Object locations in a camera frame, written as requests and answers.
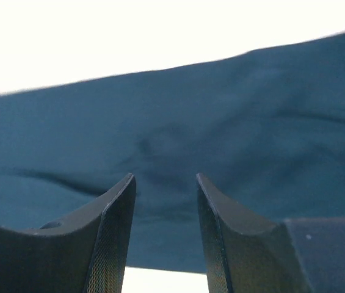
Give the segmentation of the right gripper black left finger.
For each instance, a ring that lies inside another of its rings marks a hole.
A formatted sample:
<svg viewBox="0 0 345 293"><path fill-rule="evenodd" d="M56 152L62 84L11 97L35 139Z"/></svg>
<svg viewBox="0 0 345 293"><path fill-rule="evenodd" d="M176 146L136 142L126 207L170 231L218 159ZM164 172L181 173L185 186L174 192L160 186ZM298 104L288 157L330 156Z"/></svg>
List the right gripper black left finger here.
<svg viewBox="0 0 345 293"><path fill-rule="evenodd" d="M120 292L135 200L128 174L41 228L0 226L0 292Z"/></svg>

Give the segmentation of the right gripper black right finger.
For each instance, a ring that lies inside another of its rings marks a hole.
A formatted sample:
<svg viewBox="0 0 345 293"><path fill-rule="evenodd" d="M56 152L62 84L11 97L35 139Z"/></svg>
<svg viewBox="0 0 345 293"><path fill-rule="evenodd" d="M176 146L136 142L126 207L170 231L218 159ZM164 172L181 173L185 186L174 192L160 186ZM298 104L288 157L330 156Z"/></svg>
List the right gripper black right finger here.
<svg viewBox="0 0 345 293"><path fill-rule="evenodd" d="M284 225L196 180L209 292L312 292Z"/></svg>

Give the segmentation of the black t shirt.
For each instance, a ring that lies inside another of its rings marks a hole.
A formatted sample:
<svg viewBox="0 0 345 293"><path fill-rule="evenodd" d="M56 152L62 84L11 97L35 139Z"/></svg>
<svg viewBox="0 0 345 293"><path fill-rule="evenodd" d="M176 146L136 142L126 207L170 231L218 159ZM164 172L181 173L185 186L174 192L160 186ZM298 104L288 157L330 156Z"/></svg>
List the black t shirt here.
<svg viewBox="0 0 345 293"><path fill-rule="evenodd" d="M197 173L272 220L345 216L345 33L0 96L0 225L40 227L128 173L132 267L205 271Z"/></svg>

